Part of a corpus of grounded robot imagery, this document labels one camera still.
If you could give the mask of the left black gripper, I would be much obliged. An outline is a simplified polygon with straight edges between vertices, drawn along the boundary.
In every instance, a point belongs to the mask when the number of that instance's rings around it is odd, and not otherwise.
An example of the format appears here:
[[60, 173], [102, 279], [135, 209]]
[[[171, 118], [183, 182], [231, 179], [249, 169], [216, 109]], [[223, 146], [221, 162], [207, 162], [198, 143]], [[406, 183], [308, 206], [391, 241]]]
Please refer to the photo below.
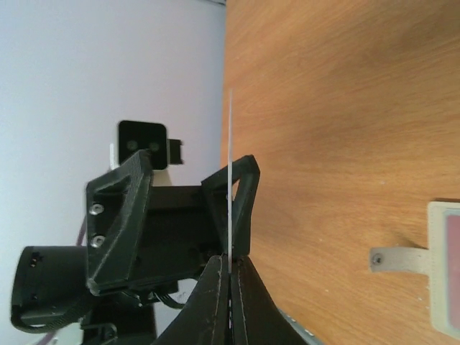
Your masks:
[[93, 295], [122, 290], [134, 271], [134, 282], [123, 294], [137, 305], [184, 305], [171, 297], [179, 281], [198, 280], [209, 259], [228, 249], [233, 260], [250, 253], [259, 178], [253, 155], [232, 163], [231, 183], [238, 188], [231, 227], [227, 167], [201, 187], [154, 187], [150, 198], [152, 168], [147, 153], [139, 151], [91, 180], [86, 186], [87, 235], [90, 241], [97, 236], [103, 241], [97, 248], [87, 246], [88, 289]]

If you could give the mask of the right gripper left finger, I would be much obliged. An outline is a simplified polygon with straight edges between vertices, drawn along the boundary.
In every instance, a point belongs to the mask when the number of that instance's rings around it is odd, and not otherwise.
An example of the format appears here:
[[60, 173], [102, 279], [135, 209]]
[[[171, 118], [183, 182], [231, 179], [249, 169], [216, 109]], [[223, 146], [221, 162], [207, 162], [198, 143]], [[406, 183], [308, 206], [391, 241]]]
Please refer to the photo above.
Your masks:
[[209, 259], [185, 307], [154, 345], [225, 344], [229, 327], [227, 256]]

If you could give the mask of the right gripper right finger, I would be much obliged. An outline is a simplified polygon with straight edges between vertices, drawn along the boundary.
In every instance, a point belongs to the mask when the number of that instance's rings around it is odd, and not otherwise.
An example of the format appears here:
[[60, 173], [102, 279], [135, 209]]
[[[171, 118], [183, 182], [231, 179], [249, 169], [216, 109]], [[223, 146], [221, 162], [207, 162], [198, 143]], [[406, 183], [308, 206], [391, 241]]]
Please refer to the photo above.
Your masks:
[[305, 344], [278, 310], [249, 257], [233, 262], [229, 283], [234, 344]]

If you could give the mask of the beige card holder wallet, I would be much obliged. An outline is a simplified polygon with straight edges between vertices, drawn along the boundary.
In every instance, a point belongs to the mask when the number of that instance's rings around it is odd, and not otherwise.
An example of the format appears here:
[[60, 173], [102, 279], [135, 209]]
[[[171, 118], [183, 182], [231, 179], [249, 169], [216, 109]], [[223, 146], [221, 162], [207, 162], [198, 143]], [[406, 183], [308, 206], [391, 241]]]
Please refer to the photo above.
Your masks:
[[459, 328], [449, 323], [446, 267], [445, 213], [459, 212], [454, 199], [431, 201], [427, 207], [428, 247], [374, 247], [369, 251], [372, 272], [410, 272], [428, 277], [433, 327], [453, 339]]

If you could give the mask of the dark red striped card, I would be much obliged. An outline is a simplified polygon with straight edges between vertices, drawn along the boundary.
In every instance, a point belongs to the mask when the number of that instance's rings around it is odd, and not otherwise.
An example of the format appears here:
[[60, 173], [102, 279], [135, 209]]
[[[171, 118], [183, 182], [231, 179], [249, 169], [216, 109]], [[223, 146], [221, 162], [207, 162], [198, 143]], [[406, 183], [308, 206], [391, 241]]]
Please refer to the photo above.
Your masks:
[[445, 213], [448, 322], [459, 328], [459, 212]]

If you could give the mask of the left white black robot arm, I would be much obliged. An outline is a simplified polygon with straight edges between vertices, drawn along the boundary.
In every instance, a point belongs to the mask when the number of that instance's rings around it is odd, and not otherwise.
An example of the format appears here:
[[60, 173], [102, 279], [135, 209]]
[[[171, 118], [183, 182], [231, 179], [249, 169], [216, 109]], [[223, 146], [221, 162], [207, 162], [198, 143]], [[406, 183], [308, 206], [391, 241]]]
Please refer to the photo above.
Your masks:
[[246, 155], [199, 185], [154, 185], [154, 155], [141, 149], [86, 186], [86, 245], [30, 246], [11, 293], [13, 327], [48, 334], [72, 323], [84, 344], [151, 344], [153, 305], [181, 309], [181, 280], [214, 256], [248, 255], [259, 183]]

